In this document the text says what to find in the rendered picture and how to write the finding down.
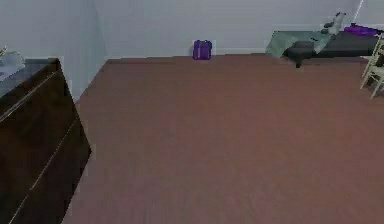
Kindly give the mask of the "purple box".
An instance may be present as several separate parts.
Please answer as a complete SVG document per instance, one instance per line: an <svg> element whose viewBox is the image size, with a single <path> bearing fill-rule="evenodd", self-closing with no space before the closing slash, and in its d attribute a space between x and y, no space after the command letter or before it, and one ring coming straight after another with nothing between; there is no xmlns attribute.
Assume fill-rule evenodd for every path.
<svg viewBox="0 0 384 224"><path fill-rule="evenodd" d="M194 60L210 60L212 52L212 43L208 40L196 40L193 45Z"/></svg>

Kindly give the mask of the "green blanket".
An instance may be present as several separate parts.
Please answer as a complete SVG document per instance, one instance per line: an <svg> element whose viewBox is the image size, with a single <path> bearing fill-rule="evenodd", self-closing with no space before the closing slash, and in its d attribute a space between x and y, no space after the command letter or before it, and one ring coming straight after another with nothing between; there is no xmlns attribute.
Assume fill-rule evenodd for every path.
<svg viewBox="0 0 384 224"><path fill-rule="evenodd" d="M331 40L330 34L320 31L274 31L266 47L266 53L274 57L282 57L285 50L296 42L308 41L313 44L314 51L319 53Z"/></svg>

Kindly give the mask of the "dark brown chest of drawers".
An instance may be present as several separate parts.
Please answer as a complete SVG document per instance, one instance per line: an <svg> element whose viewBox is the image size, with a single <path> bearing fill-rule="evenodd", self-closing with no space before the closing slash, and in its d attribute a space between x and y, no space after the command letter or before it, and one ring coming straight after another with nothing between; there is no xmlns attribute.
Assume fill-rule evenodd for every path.
<svg viewBox="0 0 384 224"><path fill-rule="evenodd" d="M90 154L57 58L0 82L0 224L61 224Z"/></svg>

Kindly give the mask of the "grey white plush toy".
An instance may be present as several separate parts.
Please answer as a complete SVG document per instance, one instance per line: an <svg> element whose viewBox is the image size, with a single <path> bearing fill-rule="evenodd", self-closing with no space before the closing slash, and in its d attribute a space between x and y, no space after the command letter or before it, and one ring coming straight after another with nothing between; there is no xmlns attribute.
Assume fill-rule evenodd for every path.
<svg viewBox="0 0 384 224"><path fill-rule="evenodd" d="M337 35L341 29L341 25L345 16L346 14L344 12L338 12L330 22L324 24L321 33Z"/></svg>

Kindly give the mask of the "black low bed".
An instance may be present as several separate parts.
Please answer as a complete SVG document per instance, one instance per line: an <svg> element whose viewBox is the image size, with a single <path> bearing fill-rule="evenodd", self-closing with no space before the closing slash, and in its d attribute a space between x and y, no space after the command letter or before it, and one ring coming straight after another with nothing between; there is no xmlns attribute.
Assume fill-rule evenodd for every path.
<svg viewBox="0 0 384 224"><path fill-rule="evenodd" d="M314 41L297 41L283 55L300 68L304 60L311 58L371 56L378 40L378 36L360 36L342 31L319 52L315 51Z"/></svg>

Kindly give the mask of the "purple pillow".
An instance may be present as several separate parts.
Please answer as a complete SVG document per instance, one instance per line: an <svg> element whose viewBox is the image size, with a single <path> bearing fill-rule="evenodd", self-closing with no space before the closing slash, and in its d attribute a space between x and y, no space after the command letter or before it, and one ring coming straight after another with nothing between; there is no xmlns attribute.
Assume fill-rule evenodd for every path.
<svg viewBox="0 0 384 224"><path fill-rule="evenodd" d="M374 28L364 26L347 26L344 28L345 32L360 35L360 36L375 36L378 35L378 31Z"/></svg>

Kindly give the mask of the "cream wooden chair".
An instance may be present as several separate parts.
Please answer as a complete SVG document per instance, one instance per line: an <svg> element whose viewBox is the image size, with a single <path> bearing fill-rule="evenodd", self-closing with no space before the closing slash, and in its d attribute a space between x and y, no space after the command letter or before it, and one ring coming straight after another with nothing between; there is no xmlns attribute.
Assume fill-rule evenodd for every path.
<svg viewBox="0 0 384 224"><path fill-rule="evenodd" d="M360 85L361 89L363 89L370 80L373 80L376 83L376 86L370 96L371 99L377 95L379 89L384 85L384 64L382 66L377 65L381 56L384 57L384 33L381 33L378 36L378 41L375 45L373 53L369 57L368 63L362 74L362 82Z"/></svg>

